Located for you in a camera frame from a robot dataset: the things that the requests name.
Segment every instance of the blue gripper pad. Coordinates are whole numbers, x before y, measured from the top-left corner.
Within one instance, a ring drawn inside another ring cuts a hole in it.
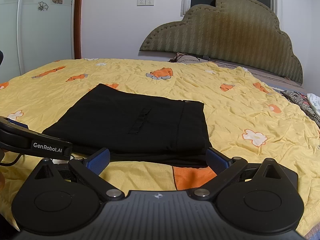
[[[26,124],[22,123],[22,122],[17,122],[17,121],[11,120],[10,118],[6,118],[6,119],[7,119],[7,121],[9,121],[10,123],[13,123],[13,124],[16,124],[16,125],[18,125],[18,126],[21,126],[21,127],[23,127],[23,128],[29,129],[29,127],[28,127]]]
[[[207,165],[218,175],[232,165],[232,160],[214,148],[207,149],[205,154]]]
[[[99,175],[109,163],[110,152],[107,148],[100,149],[83,162],[90,171],[93,171],[97,175]]]

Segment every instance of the folded black garment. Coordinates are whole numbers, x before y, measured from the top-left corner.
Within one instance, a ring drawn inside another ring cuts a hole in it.
[[[107,147],[111,161],[206,167],[211,144],[203,108],[197,101],[125,93],[99,84],[43,133],[71,142],[77,153],[90,155]]]

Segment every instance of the white cloth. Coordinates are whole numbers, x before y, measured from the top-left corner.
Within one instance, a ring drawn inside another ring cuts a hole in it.
[[[320,116],[320,97],[315,94],[307,94],[308,102],[311,108]]]

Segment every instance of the black cable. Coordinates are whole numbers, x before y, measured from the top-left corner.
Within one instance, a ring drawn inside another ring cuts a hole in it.
[[[18,157],[12,163],[0,163],[0,166],[9,167],[15,165],[22,155],[23,154],[19,154]]]

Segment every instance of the yellow bedsheet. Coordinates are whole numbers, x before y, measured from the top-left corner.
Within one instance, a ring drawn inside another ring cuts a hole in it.
[[[320,150],[317,125],[297,105],[238,67],[214,63],[181,63],[120,59],[62,60],[0,84],[0,115],[42,132],[99,83],[128,93],[197,100],[214,148],[248,162],[275,158],[299,175],[305,212],[302,235],[320,222]],[[92,116],[99,121],[103,113]],[[6,154],[12,161],[16,154]],[[38,163],[25,156],[12,167],[0,167],[6,178],[0,192],[0,213],[14,224],[11,202]],[[124,192],[175,190],[171,166],[144,162],[111,163],[101,176]]]

